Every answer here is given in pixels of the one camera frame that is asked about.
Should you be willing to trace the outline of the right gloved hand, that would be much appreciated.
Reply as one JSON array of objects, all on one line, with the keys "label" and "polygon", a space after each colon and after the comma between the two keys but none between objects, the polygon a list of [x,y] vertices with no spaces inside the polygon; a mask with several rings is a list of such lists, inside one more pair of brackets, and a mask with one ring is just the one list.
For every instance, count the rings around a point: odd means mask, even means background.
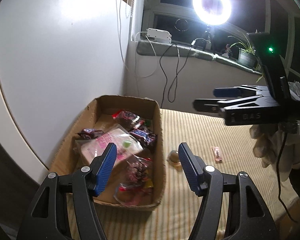
[{"label": "right gloved hand", "polygon": [[280,180],[286,181],[292,169],[300,169],[300,123],[295,134],[288,133],[276,125],[253,125],[250,137],[256,140],[254,156],[261,159],[262,167],[271,166],[279,172]]}]

